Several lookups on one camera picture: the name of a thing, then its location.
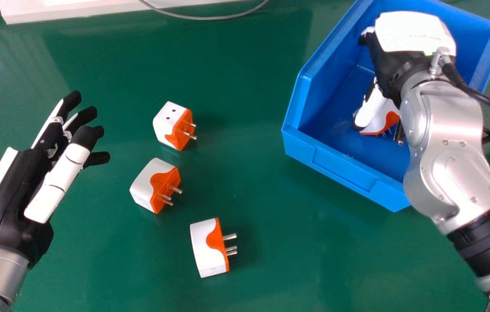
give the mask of robotic arm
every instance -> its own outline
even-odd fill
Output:
[[[108,152],[91,153],[104,135],[90,107],[64,122],[81,102],[74,91],[61,99],[31,148],[7,148],[0,160],[0,312],[14,304],[27,272],[47,252],[50,217],[80,170],[107,163]]]
[[[453,243],[490,301],[490,166],[482,150],[483,113],[455,69],[455,41],[437,16],[419,12],[382,13],[360,41],[376,69],[376,95],[399,109],[398,128],[410,150],[405,193]],[[357,113],[357,125],[369,124],[366,119],[383,107],[371,108],[369,102]]]

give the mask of green table surface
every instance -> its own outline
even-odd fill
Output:
[[[295,77],[352,3],[271,0],[224,22],[152,11],[14,26],[0,17],[0,158],[29,148],[74,89],[106,130],[95,150],[112,154],[72,185],[14,310],[483,310],[471,270],[429,219],[391,213],[284,153]],[[490,0],[453,5],[490,19]],[[154,136],[166,101],[195,115],[198,140],[184,152]],[[183,179],[160,215],[128,191],[154,157]],[[201,279],[189,225],[212,217],[238,234],[239,254],[228,274]]]

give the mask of plug adapter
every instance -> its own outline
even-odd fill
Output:
[[[130,193],[138,205],[158,214],[165,205],[173,205],[173,193],[183,192],[178,188],[180,182],[178,168],[154,158],[131,184]]]
[[[176,150],[183,150],[189,139],[197,139],[191,110],[171,101],[154,116],[152,126],[156,138]]]
[[[228,272],[228,257],[237,255],[237,246],[225,247],[224,241],[235,239],[237,235],[223,236],[218,218],[193,223],[189,230],[201,278]]]

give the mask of plug held in robotic hand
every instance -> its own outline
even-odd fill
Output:
[[[483,113],[479,97],[461,87],[466,85],[455,69],[453,37],[437,16],[402,11],[382,13],[360,43],[368,46],[382,98],[399,109],[410,150],[405,194],[453,243],[490,300],[490,166],[482,150]]]
[[[0,311],[9,311],[31,269],[53,238],[50,217],[79,172],[105,164],[108,152],[92,153],[104,135],[101,126],[86,124],[97,117],[90,107],[68,114],[81,102],[74,91],[61,99],[31,148],[7,148],[0,161]]]

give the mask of blue plastic bin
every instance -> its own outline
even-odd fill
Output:
[[[457,69],[484,91],[490,79],[490,21],[436,0],[358,0],[299,72],[281,129],[285,153],[390,211],[408,207],[403,175],[407,146],[392,136],[361,136],[352,114],[374,77],[361,32],[378,14],[413,10],[437,15],[457,42]]]

